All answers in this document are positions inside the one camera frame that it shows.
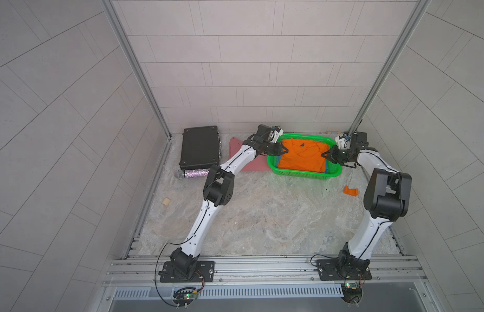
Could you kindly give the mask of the orange t-shirt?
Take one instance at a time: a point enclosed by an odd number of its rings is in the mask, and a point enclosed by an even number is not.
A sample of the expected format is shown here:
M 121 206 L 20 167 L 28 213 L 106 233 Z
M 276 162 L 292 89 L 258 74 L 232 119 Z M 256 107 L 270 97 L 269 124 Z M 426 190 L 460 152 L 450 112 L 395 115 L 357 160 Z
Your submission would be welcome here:
M 302 139 L 286 139 L 282 144 L 289 151 L 280 158 L 278 168 L 316 173 L 326 171 L 326 159 L 322 154 L 329 151 L 328 144 Z

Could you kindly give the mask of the blue t-shirt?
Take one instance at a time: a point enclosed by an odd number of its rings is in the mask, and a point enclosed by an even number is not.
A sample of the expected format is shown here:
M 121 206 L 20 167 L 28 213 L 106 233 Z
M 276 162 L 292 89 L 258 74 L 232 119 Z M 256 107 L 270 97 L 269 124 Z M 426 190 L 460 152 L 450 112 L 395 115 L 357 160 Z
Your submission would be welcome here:
M 283 157 L 278 157 L 275 166 L 282 170 L 294 170 L 303 172 L 314 172 L 314 173 L 327 173 L 329 165 L 325 158 L 312 158 L 312 159 L 284 159 Z

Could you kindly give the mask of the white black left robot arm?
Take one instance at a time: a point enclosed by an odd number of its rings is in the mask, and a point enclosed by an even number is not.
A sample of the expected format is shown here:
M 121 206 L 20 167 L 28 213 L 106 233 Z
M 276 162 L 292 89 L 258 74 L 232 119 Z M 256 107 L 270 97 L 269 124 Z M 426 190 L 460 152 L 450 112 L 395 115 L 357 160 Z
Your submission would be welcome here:
M 227 205 L 233 196 L 235 176 L 259 155 L 281 156 L 289 152 L 278 140 L 281 135 L 281 127 L 260 124 L 257 132 L 243 141 L 242 147 L 233 157 L 209 169 L 200 213 L 185 241 L 170 255 L 172 266 L 179 275 L 190 279 L 195 274 L 202 243 L 219 207 Z

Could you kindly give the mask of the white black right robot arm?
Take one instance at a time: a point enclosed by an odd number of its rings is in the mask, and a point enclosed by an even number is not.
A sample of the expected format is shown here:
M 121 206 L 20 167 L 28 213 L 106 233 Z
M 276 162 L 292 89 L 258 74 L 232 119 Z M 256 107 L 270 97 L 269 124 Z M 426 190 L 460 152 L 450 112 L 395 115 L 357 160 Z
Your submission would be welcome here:
M 412 178 L 392 168 L 376 149 L 370 148 L 366 133 L 344 134 L 327 144 L 329 149 L 321 154 L 324 163 L 338 168 L 360 166 L 370 177 L 364 194 L 364 218 L 354 237 L 334 259 L 341 277 L 360 276 L 368 272 L 373 249 L 382 234 L 406 215 Z

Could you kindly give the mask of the green plastic basket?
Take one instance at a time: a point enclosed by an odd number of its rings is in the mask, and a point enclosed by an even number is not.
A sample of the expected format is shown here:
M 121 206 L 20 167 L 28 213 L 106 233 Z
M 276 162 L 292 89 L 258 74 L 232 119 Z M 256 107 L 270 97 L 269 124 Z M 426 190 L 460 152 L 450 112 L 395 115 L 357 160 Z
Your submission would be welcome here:
M 290 133 L 290 134 L 285 133 L 278 139 L 278 141 L 282 142 L 283 140 L 286 140 L 286 139 L 313 140 L 313 141 L 328 144 L 330 148 L 335 145 L 335 142 L 332 139 L 325 136 L 301 135 L 301 134 L 294 134 L 294 133 Z M 294 170 L 282 170 L 275 166 L 278 157 L 282 157 L 282 156 L 269 156 L 267 159 L 270 169 L 277 175 L 326 180 L 329 178 L 338 177 L 342 173 L 342 167 L 340 165 L 334 164 L 328 160 L 327 162 L 328 162 L 329 168 L 327 173 L 324 173 L 324 174 L 314 173 L 314 172 L 294 171 Z

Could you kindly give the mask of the small orange plastic piece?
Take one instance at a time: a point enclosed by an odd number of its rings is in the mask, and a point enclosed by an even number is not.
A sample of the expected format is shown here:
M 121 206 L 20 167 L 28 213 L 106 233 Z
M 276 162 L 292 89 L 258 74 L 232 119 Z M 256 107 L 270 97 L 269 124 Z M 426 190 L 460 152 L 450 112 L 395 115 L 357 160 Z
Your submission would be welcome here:
M 360 193 L 358 188 L 349 188 L 348 186 L 345 186 L 343 189 L 343 193 L 349 196 L 357 197 Z

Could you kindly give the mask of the black hard case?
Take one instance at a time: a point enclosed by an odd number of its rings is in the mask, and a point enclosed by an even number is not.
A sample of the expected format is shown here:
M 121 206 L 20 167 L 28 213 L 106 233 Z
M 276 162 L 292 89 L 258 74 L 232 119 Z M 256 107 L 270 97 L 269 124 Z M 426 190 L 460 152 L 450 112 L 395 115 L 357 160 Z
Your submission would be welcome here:
M 217 126 L 184 129 L 179 167 L 182 170 L 209 169 L 221 160 L 221 138 Z

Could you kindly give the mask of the purple glitter roll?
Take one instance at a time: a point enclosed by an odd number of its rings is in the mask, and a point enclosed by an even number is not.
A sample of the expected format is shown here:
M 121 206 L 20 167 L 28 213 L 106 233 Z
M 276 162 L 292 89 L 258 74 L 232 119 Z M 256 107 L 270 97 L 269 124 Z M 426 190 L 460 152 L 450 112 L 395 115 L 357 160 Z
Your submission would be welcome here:
M 177 179 L 200 178 L 203 176 L 207 176 L 208 174 L 209 174 L 209 169 L 177 170 L 174 173 L 174 177 Z

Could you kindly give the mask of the small beige wooden block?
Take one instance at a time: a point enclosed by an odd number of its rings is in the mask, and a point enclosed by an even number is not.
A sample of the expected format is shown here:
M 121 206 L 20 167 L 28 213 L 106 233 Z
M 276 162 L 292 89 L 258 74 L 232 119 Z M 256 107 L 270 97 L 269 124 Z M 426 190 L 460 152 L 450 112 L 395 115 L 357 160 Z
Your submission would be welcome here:
M 165 198 L 165 199 L 162 201 L 162 204 L 163 204 L 164 206 L 166 206 L 166 207 L 167 207 L 167 206 L 169 206 L 169 205 L 170 205 L 170 203 L 171 203 L 171 200 L 170 200 L 169 198 Z

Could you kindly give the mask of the right green circuit board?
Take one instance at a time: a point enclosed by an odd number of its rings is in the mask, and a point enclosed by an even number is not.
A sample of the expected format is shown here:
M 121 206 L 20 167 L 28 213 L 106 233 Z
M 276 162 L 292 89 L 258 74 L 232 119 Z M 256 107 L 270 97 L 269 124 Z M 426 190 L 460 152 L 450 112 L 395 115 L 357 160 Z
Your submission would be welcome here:
M 363 298 L 363 288 L 359 282 L 347 281 L 341 285 L 343 297 L 342 300 L 347 304 L 358 305 Z

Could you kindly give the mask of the white ventilation grille strip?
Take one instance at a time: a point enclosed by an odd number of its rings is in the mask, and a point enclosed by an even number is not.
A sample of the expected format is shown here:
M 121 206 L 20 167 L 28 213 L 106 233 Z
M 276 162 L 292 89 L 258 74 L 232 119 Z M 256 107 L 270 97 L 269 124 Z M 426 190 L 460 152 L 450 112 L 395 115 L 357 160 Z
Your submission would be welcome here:
M 119 287 L 114 298 L 117 300 L 165 300 L 172 299 L 178 289 L 154 287 Z M 337 284 L 301 285 L 212 285 L 195 296 L 200 300 L 246 299 L 246 298 L 341 298 L 343 290 Z

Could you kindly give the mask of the left green circuit board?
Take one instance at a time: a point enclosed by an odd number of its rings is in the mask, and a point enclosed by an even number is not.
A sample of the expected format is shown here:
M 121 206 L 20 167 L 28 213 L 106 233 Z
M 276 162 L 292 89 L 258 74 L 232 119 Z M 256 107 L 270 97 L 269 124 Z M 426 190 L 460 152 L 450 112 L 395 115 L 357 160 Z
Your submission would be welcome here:
M 173 293 L 172 301 L 177 309 L 183 307 L 187 309 L 200 294 L 200 289 L 196 287 L 183 287 Z

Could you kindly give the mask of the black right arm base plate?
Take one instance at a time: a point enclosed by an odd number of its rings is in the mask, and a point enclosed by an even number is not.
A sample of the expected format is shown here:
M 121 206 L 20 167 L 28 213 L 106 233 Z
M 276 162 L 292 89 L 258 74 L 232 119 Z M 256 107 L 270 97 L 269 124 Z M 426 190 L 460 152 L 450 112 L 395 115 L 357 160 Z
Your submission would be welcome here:
M 317 270 L 321 281 L 359 281 L 371 280 L 369 260 L 319 259 Z

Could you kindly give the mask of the aluminium mounting rail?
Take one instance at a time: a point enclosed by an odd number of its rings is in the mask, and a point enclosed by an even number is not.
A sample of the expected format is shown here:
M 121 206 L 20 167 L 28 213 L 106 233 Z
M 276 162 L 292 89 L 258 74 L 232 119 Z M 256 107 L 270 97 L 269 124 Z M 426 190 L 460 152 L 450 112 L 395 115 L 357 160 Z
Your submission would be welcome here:
M 317 261 L 312 256 L 213 256 L 203 261 L 215 262 L 212 285 L 270 285 L 343 283 L 321 281 Z M 112 261 L 102 284 L 107 287 L 160 286 L 157 272 L 165 260 L 155 257 L 131 257 Z M 367 283 L 426 282 L 428 280 L 416 256 L 374 256 L 369 265 L 371 280 Z

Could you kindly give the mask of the left aluminium corner post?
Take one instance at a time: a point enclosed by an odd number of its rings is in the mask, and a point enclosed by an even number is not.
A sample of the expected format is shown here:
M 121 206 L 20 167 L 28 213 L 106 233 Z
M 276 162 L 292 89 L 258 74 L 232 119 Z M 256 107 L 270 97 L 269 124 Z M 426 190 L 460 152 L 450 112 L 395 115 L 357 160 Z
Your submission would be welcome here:
M 133 70 L 133 73 L 135 74 L 135 77 L 137 79 L 140 89 L 143 91 L 144 96 L 146 97 L 148 103 L 150 104 L 154 114 L 156 115 L 159 121 L 159 124 L 161 125 L 163 131 L 165 132 L 165 136 L 167 140 L 170 140 L 172 137 L 172 134 L 169 130 L 169 127 L 166 124 L 165 118 L 161 113 L 159 106 L 157 105 L 156 98 L 153 95 L 152 89 L 144 74 L 144 70 L 140 65 L 140 62 L 132 48 L 131 42 L 128 36 L 126 35 L 124 26 L 118 17 L 117 10 L 114 6 L 113 1 L 101 0 L 100 3 L 107 19 L 109 20 L 111 28 L 117 40 L 120 43 L 124 56 L 126 57 L 131 69 Z

